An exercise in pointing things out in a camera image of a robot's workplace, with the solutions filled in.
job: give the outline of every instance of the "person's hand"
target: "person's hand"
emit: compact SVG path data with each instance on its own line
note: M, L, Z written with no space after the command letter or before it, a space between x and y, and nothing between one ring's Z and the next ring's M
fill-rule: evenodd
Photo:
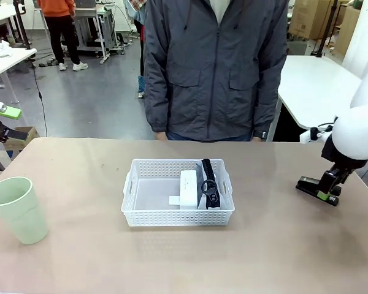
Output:
M165 132L155 133L155 140L167 141L166 133Z
M262 139L258 137L253 137L251 142L262 142Z

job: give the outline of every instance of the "black pants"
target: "black pants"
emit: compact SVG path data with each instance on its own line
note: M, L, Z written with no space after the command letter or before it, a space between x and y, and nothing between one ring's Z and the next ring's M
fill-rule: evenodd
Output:
M136 26L136 30L139 34L142 32L142 24L139 23L137 20L134 21L134 24ZM140 75L144 77L145 75L145 64L143 61L143 51L144 51L144 41L140 40Z
M72 18L69 15L65 17L45 17L50 32L50 40L53 53L59 63L64 63L64 53L61 49L61 34L66 41L69 56L74 64L79 64L79 55L77 50L77 40L75 36L75 27Z

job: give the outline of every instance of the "white sneaker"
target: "white sneaker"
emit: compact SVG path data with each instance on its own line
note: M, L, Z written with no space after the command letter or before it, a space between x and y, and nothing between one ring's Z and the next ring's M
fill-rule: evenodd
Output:
M59 70L67 70L68 65L65 63L59 63Z
M82 69L88 69L88 64L87 63L83 63L80 62L79 64L74 64L74 66L72 67L72 69L76 72L82 70Z

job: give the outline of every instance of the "plaid shirt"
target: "plaid shirt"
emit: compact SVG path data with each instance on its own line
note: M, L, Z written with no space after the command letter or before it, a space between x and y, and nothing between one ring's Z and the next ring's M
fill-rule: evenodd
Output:
M147 0L128 0L129 3L131 3L132 7L138 11L142 8L143 5L145 5Z

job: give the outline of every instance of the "white shirt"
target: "white shirt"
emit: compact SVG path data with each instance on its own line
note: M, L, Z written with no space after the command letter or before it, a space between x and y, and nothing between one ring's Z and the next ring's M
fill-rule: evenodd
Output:
M231 0L210 0L212 9L214 10L215 16L217 17L218 24L221 23L223 15L226 9L228 9Z

